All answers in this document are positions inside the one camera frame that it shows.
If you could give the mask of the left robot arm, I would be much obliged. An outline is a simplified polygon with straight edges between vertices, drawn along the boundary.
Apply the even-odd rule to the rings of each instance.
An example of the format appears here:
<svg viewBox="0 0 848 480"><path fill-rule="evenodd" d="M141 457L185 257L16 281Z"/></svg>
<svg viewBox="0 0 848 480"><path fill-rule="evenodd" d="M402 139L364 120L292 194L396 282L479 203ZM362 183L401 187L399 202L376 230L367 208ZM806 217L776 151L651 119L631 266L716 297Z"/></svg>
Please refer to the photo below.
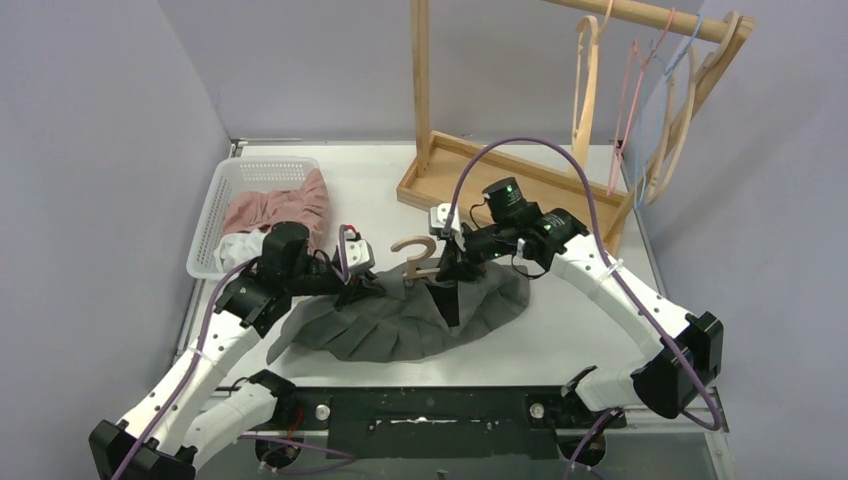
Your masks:
<svg viewBox="0 0 848 480"><path fill-rule="evenodd" d="M309 250L310 230L273 225L259 256L215 286L196 340L158 384L120 420L101 421L88 438L101 479L192 479L228 445L255 427L281 427L295 416L294 384L268 370L231 397L204 406L230 370L292 308L296 297L361 296L374 280L371 245L340 229L336 254Z"/></svg>

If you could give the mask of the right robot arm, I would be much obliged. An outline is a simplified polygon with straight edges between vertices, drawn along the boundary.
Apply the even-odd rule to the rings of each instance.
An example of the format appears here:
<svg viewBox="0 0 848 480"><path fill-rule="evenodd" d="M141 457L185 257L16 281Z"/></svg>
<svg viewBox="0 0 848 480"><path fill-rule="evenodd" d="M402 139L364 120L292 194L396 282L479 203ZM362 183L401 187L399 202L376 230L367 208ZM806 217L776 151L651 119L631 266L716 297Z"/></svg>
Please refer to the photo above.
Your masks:
<svg viewBox="0 0 848 480"><path fill-rule="evenodd" d="M483 199L494 222L480 229L460 221L448 203L430 209L429 230L446 243L439 280L474 277L486 261L522 257L581 291L641 352L614 373L590 366L572 379L562 400L568 422L585 427L602 410L632 405L674 419L718 376L724 327L713 314L696 316L664 298L598 247L569 212L543 212L527 201L515 178L486 187Z"/></svg>

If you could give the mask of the grey pleated skirt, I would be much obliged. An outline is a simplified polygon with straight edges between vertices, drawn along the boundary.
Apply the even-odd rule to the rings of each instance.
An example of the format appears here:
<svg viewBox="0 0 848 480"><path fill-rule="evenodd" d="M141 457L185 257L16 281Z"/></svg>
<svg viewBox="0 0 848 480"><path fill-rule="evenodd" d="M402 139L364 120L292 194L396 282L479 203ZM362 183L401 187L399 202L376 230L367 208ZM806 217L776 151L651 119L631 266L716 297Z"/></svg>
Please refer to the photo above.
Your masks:
<svg viewBox="0 0 848 480"><path fill-rule="evenodd" d="M489 262L477 280L438 286L423 279L407 282L402 272L397 266L378 273L381 295L343 307L336 306L336 295L298 302L266 361L292 344L349 362L421 360L483 338L517 319L531 299L523 266Z"/></svg>

